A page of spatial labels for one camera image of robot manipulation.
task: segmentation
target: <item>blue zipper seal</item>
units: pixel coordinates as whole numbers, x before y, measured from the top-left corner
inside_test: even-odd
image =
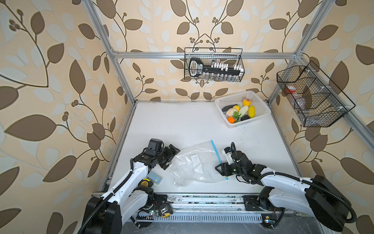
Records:
[[[218,161],[219,161],[219,163],[221,164],[222,161],[221,161],[220,155],[218,154],[217,148],[215,147],[215,144],[213,143],[212,140],[211,140],[211,143],[212,143],[213,149],[214,149],[214,151],[215,151],[215,154],[216,154],[216,156],[217,156],[217,158],[218,158]]]

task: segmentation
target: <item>white plastic basket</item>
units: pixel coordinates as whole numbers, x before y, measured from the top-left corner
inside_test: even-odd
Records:
[[[251,119],[244,120],[244,121],[240,121],[240,122],[237,122],[237,123],[234,123],[234,124],[229,123],[227,121],[228,116],[225,115],[222,112],[222,108],[225,107],[225,106],[234,105],[234,104],[240,104],[240,106],[243,106],[242,103],[247,98],[251,100],[251,106],[255,107],[255,117],[253,117]],[[215,103],[220,115],[222,116],[226,125],[229,128],[233,128],[233,127],[236,127],[236,126],[239,126],[239,125],[242,125],[242,124],[246,124],[246,123],[249,123],[249,122],[252,122],[252,121],[256,121],[256,120],[261,119],[262,117],[267,116],[271,113],[271,110],[269,109],[267,104],[257,94],[255,94],[253,91],[239,92],[239,93],[232,94],[232,95],[229,95],[229,96],[220,97],[220,98],[217,98],[214,101],[214,103]]]

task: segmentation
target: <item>toy vegetable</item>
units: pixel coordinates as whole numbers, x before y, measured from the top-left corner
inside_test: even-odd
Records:
[[[227,110],[226,115],[229,116],[229,117],[233,117],[235,112],[237,112],[237,109],[230,108],[230,109]]]

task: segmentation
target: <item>yellow lemon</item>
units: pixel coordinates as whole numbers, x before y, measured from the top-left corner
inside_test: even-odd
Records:
[[[244,101],[243,101],[243,106],[250,106],[251,105],[251,100],[249,100],[249,99],[245,99]]]

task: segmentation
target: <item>toy fruit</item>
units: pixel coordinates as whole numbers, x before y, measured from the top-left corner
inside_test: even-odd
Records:
[[[224,108],[222,108],[222,111],[226,112],[228,109],[233,108],[233,106],[236,106],[236,104],[225,106]]]
[[[235,119],[234,119],[233,117],[228,117],[228,118],[227,118],[227,121],[228,121],[230,124],[235,123]]]
[[[248,98],[243,101],[243,106],[250,106],[250,105],[251,105],[251,100],[249,100]]]
[[[248,115],[244,115],[243,117],[240,118],[240,121],[244,121],[247,119],[250,119],[250,117]]]
[[[240,111],[238,111],[239,117],[242,117],[247,114],[248,106],[243,106],[240,108]]]
[[[249,115],[250,118],[253,118],[255,116],[255,107],[254,106],[249,107],[248,115]]]
[[[237,109],[236,108],[230,108],[228,109],[228,111],[226,112],[226,115],[229,116],[229,117],[232,117],[234,115],[234,113],[237,112]]]

